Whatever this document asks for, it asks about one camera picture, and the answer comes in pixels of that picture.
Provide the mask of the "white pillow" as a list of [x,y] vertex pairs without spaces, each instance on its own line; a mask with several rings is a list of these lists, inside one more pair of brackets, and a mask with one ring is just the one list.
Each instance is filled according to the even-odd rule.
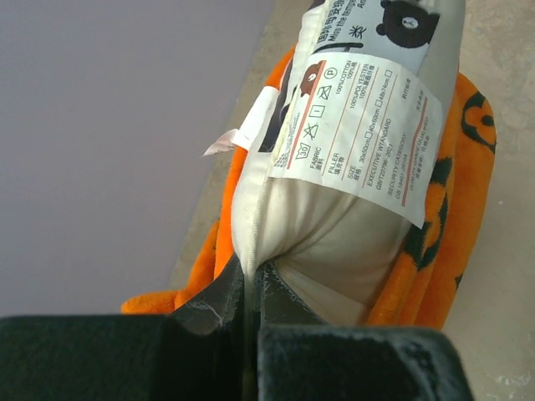
[[247,289],[273,261],[324,321],[362,323],[423,226],[459,64],[463,1],[315,1],[243,126],[231,244]]

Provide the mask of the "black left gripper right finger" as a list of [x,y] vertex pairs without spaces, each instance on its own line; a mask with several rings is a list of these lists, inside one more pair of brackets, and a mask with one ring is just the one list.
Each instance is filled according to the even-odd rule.
[[261,400],[472,400],[456,349],[424,327],[343,327],[313,312],[274,263],[256,275]]

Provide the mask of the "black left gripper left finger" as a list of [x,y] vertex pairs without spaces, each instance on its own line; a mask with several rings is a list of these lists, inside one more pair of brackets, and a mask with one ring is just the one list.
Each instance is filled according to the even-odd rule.
[[4,400],[238,400],[243,274],[164,314],[5,317]]

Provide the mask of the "orange patterned pillowcase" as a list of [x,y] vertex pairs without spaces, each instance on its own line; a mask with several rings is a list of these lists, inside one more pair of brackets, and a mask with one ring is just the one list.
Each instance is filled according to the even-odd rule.
[[[423,228],[410,229],[385,288],[364,316],[365,323],[442,328],[481,228],[495,144],[490,104],[459,74],[446,123],[446,142],[428,191],[428,219]],[[220,218],[209,230],[185,288],[132,297],[122,305],[123,313],[174,312],[221,275],[231,259],[231,200],[246,156],[243,149],[234,152]]]

